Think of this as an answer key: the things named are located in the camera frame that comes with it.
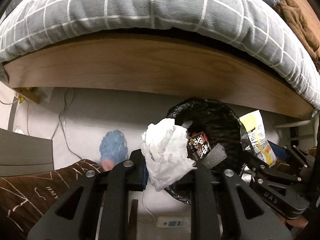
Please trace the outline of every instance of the metal screw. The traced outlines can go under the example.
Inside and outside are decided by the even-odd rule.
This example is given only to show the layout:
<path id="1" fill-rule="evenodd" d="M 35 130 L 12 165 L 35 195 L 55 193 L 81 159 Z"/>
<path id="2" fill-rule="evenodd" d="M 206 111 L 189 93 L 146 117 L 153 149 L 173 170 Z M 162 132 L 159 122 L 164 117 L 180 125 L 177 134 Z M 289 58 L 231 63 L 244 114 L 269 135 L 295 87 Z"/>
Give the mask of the metal screw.
<path id="1" fill-rule="evenodd" d="M 96 174 L 96 172 L 93 171 L 93 170 L 89 170 L 89 171 L 87 171 L 87 172 L 85 173 L 85 175 L 86 175 L 88 178 L 93 177 L 95 174 Z"/>
<path id="2" fill-rule="evenodd" d="M 232 177 L 235 173 L 233 172 L 233 170 L 227 169 L 224 171 L 224 174 L 228 177 Z"/>
<path id="3" fill-rule="evenodd" d="M 133 161 L 127 160 L 123 163 L 124 167 L 131 167 L 133 165 Z"/>

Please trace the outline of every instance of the bed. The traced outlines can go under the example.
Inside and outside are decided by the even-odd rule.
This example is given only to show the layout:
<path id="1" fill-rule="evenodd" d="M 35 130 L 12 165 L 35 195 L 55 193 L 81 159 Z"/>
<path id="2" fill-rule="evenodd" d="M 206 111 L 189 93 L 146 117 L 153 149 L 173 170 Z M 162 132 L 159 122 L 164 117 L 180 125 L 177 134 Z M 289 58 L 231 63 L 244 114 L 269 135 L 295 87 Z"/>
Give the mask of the bed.
<path id="1" fill-rule="evenodd" d="M 0 61 L 12 88 L 197 96 L 300 119 L 320 108 L 310 56 L 262 0 L 23 0 L 0 25 Z"/>

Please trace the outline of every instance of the brown blanket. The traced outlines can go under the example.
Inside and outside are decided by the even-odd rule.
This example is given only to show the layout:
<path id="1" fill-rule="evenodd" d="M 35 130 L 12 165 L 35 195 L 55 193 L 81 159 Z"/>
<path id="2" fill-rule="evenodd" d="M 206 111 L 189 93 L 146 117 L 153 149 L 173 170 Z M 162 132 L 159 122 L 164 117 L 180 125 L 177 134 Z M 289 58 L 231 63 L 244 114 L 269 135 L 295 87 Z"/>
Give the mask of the brown blanket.
<path id="1" fill-rule="evenodd" d="M 27 239 L 43 214 L 87 170 L 103 172 L 95 162 L 84 159 L 56 171 L 0 178 L 0 232 L 17 232 L 20 239 Z M 7 239 L 17 237 L 8 234 Z"/>
<path id="2" fill-rule="evenodd" d="M 303 44 L 319 71 L 320 60 L 317 52 L 319 41 L 308 27 L 299 5 L 294 0 L 280 0 L 279 15 Z"/>

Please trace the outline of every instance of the yellow and white wrapper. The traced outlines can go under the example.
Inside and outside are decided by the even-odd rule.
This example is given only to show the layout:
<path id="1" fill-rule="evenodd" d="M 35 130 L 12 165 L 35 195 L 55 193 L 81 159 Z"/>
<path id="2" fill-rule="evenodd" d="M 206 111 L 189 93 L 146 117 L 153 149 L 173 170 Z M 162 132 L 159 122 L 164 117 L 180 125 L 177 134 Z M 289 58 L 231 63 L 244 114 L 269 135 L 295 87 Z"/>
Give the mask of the yellow and white wrapper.
<path id="1" fill-rule="evenodd" d="M 263 126 L 260 111 L 254 111 L 240 117 L 249 140 L 253 146 L 256 156 L 267 163 L 269 166 L 275 164 L 277 158 L 266 139 L 266 133 Z"/>

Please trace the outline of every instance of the crumpled white tissue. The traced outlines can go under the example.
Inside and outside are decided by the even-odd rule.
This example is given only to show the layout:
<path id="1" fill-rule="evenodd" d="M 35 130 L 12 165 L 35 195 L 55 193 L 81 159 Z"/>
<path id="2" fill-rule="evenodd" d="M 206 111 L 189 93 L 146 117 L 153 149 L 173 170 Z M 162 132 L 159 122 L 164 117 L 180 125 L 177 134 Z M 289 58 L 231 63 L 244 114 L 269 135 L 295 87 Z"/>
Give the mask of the crumpled white tissue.
<path id="1" fill-rule="evenodd" d="M 187 129 L 175 125 L 174 119 L 165 118 L 158 124 L 150 124 L 141 137 L 141 151 L 156 191 L 196 169 L 192 166 L 194 160 L 187 158 Z"/>

